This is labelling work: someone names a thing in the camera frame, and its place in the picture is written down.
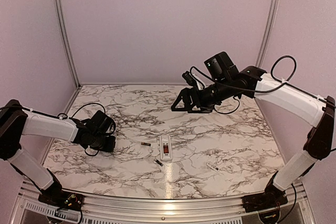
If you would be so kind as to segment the white remote control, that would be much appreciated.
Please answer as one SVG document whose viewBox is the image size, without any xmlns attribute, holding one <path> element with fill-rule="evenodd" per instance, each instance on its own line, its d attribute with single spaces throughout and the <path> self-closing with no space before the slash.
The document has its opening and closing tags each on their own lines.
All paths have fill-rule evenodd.
<svg viewBox="0 0 336 224">
<path fill-rule="evenodd" d="M 171 138 L 169 135 L 161 135 L 159 137 L 160 160 L 170 162 L 173 159 Z"/>
</svg>

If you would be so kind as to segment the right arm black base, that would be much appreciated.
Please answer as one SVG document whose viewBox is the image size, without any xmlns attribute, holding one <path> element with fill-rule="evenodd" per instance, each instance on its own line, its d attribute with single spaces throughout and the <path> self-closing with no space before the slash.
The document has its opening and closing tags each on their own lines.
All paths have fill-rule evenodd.
<svg viewBox="0 0 336 224">
<path fill-rule="evenodd" d="M 273 185 L 276 172 L 266 185 L 262 193 L 242 197 L 243 208 L 246 212 L 260 211 L 269 208 L 280 207 L 288 203 L 285 191 L 281 191 Z"/>
</svg>

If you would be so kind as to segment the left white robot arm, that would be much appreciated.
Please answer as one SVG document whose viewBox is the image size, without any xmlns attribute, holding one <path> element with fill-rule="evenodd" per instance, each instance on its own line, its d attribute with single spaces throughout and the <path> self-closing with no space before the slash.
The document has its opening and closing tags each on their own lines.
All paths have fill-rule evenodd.
<svg viewBox="0 0 336 224">
<path fill-rule="evenodd" d="M 79 120 L 25 108 L 12 99 L 1 108 L 1 159 L 30 179 L 54 205 L 61 206 L 67 198 L 60 182 L 21 146 L 22 136 L 56 138 L 84 149 L 111 153 L 115 147 L 115 130 L 115 121 L 105 111 L 98 110 L 93 117 Z"/>
</svg>

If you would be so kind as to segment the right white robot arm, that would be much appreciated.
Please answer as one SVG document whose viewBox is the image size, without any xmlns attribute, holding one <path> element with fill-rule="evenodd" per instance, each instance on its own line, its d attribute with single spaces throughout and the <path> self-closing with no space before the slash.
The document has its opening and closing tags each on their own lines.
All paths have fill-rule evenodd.
<svg viewBox="0 0 336 224">
<path fill-rule="evenodd" d="M 328 157 L 332 148 L 335 116 L 335 100 L 322 98 L 289 83 L 277 79 L 272 72 L 255 66 L 239 71 L 226 52 L 220 52 L 204 62 L 208 80 L 212 84 L 200 84 L 192 72 L 182 77 L 189 85 L 179 94 L 172 111 L 188 113 L 211 113 L 217 105 L 228 98 L 249 98 L 266 101 L 303 119 L 311 130 L 301 152 L 276 172 L 260 195 L 260 203 L 271 207 L 285 190 L 299 177 L 305 175 L 317 161 Z"/>
</svg>

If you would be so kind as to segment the white battery cover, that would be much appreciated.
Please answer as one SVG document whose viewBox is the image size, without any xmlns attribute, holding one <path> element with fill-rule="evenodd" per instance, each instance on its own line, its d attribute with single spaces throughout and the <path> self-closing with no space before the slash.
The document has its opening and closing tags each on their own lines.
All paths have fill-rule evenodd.
<svg viewBox="0 0 336 224">
<path fill-rule="evenodd" d="M 211 162 L 207 162 L 206 165 L 214 171 L 219 171 L 219 168 Z"/>
</svg>

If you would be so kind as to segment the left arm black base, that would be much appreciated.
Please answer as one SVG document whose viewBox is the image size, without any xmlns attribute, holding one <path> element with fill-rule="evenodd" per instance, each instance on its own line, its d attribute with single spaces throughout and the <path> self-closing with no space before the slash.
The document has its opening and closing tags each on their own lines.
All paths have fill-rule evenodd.
<svg viewBox="0 0 336 224">
<path fill-rule="evenodd" d="M 41 189 L 38 201 L 58 207 L 58 209 L 69 209 L 80 211 L 84 196 L 79 193 L 64 191 L 61 183 L 53 173 L 52 184 L 47 189 Z"/>
</svg>

